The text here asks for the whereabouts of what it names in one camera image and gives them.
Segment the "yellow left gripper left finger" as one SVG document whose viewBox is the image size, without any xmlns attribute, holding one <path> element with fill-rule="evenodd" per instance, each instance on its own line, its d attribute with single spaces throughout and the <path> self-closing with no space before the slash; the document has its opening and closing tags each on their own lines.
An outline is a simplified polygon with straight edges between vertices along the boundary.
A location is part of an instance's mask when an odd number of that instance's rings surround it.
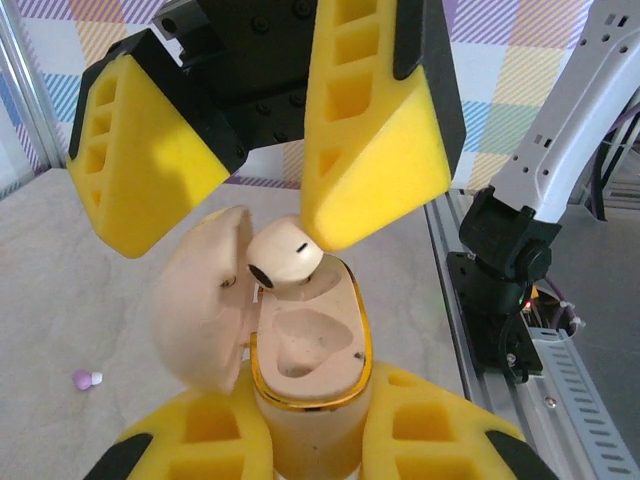
<svg viewBox="0 0 640 480">
<path fill-rule="evenodd" d="M 125 430 L 89 479 L 272 479 L 269 429 L 243 369 L 229 395 L 186 390 Z"/>
</svg>

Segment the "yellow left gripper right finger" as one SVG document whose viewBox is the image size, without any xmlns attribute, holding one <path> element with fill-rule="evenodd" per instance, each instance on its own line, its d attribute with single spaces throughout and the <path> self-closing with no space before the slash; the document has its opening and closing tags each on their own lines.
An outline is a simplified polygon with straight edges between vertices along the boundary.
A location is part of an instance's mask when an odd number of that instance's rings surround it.
<svg viewBox="0 0 640 480">
<path fill-rule="evenodd" d="M 555 479 L 518 427 L 417 375 L 374 364 L 364 479 Z"/>
</svg>

